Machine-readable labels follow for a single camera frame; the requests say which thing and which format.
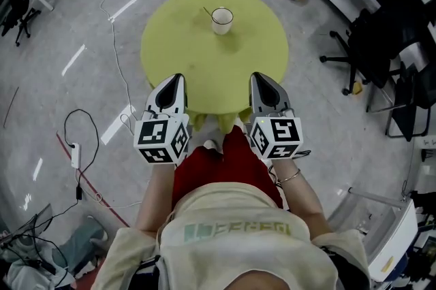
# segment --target cream t-shirt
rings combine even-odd
[[[345,289],[328,252],[368,281],[357,231],[328,233],[311,242],[302,219],[249,184],[204,185],[177,204],[170,220],[160,242],[120,229],[93,289],[127,289],[141,264],[143,274],[158,267],[159,290],[223,290],[251,270],[269,272],[291,290]]]

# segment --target round green table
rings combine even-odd
[[[233,12],[226,35],[213,32],[203,7]],[[168,0],[142,35],[141,61],[151,86],[183,74],[187,113],[197,130],[207,114],[215,114],[221,130],[229,133],[238,114],[249,116],[250,75],[258,71],[280,82],[287,59],[285,31],[260,0]]]

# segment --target bracelet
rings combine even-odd
[[[283,184],[284,182],[289,181],[289,180],[292,180],[293,178],[297,177],[297,176],[300,175],[300,174],[301,174],[301,170],[300,170],[300,168],[298,168],[298,171],[297,171],[294,175],[292,175],[292,176],[289,177],[289,178],[286,178],[285,180],[279,180],[279,183],[280,183],[280,184]]]

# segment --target red line on floor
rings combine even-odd
[[[69,154],[67,148],[65,147],[65,144],[63,143],[61,137],[59,136],[59,134],[58,134],[57,132],[56,132],[56,137],[57,137],[59,143],[61,144],[61,146],[62,146],[62,148],[63,148],[63,152],[65,152],[66,155],[68,156],[68,158],[71,159],[71,155]],[[84,180],[87,182],[89,188],[90,188],[90,189],[91,189],[95,194],[97,194],[98,191],[94,188],[93,184],[91,184],[91,183],[89,182],[89,180],[87,179],[87,177],[82,173],[82,171],[81,171],[80,169],[78,169],[78,171],[80,172],[80,175],[84,178]],[[109,208],[109,210],[113,213],[113,215],[115,215],[115,217],[118,218],[118,220],[120,220],[120,221],[124,224],[124,226],[126,226],[126,227],[130,227],[129,224],[128,224],[127,222],[125,222],[125,221],[121,218],[121,216],[119,216],[119,215],[116,213],[116,211],[114,210],[114,208],[112,208],[112,207],[111,207],[111,206],[106,202],[106,200],[104,200],[103,197],[102,197],[102,203],[103,203],[105,206],[107,206],[107,207]]]

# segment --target concrete floor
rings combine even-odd
[[[49,1],[55,6],[53,12],[33,2],[42,14],[31,25],[32,37],[24,38],[21,47],[14,45],[17,28],[0,39],[2,120],[19,86],[5,129],[0,131],[0,213],[12,229],[48,203],[54,213],[59,213],[76,200],[74,172],[56,137],[58,132],[63,138],[67,114],[76,108],[91,113],[101,137],[128,104],[112,49],[111,26],[99,10],[102,0]],[[128,1],[107,0],[105,8],[113,14]],[[150,91],[140,64],[140,38],[147,20],[164,1],[139,0],[115,21],[121,69],[137,117]],[[263,1],[287,32],[290,62],[283,87],[302,120],[303,149],[312,150],[309,157],[298,160],[298,166],[319,195],[326,214],[330,216],[344,200],[349,186],[400,197],[412,145],[384,136],[385,115],[365,113],[368,88],[357,96],[341,94],[349,78],[348,66],[322,65],[318,60],[323,54],[343,55],[328,32],[334,29],[344,34],[347,23],[327,0]],[[62,76],[83,44],[86,50]],[[215,127],[213,120],[208,121],[200,133],[194,134],[191,145],[216,133]],[[84,166],[96,146],[92,125],[86,116],[75,114],[67,128],[69,140],[82,144]],[[132,144],[130,132],[121,127],[106,146],[100,142],[97,158],[86,173],[113,206],[140,201],[151,174],[151,166],[144,163]],[[34,178],[40,159],[40,171]],[[365,214],[377,210],[364,206]],[[138,206],[116,211],[133,224]],[[122,225],[108,209],[86,197],[53,221],[46,238],[66,240],[86,214],[97,217],[109,232]]]

